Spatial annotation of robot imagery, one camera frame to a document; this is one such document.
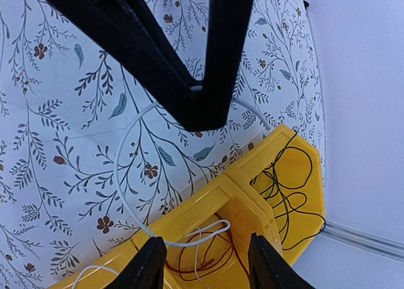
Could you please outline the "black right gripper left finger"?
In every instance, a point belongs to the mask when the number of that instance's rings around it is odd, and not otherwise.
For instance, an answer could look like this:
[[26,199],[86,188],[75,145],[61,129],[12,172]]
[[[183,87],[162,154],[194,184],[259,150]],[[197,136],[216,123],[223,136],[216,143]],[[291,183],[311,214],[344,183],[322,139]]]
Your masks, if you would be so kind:
[[148,239],[106,289],[162,289],[166,257],[163,238]]

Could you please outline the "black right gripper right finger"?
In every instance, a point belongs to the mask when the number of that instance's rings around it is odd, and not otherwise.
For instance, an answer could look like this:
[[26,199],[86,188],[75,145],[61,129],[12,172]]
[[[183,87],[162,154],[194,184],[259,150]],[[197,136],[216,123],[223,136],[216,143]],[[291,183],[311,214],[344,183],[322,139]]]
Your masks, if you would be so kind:
[[300,277],[263,235],[251,234],[249,286],[253,289],[314,289]]

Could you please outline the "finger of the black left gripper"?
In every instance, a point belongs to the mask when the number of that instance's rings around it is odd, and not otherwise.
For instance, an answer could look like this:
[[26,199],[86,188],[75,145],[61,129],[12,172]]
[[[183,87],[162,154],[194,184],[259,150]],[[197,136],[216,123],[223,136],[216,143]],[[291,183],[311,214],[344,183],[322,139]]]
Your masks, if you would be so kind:
[[201,84],[188,72],[144,0],[46,0],[132,74],[187,131],[204,131]]
[[187,102],[187,131],[225,125],[253,1],[210,0],[205,75],[202,88]]

